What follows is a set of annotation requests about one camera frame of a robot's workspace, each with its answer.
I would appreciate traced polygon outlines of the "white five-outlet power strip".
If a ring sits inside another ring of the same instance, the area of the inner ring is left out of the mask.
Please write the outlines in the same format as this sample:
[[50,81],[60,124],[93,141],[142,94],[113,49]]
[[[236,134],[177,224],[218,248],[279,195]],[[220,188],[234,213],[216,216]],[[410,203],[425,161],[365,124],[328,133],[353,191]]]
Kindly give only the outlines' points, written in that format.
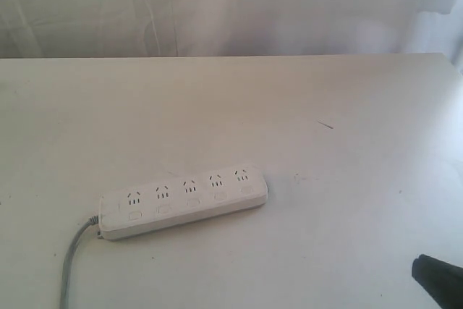
[[267,183],[252,164],[159,180],[103,195],[99,236],[121,240],[257,208],[267,199]]

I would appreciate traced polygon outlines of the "white backdrop curtain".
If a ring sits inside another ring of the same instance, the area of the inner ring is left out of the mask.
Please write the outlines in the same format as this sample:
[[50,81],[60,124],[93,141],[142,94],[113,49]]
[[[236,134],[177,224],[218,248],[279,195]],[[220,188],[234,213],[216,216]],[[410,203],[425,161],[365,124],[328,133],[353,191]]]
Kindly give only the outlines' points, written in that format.
[[4,58],[444,54],[462,0],[1,0]]

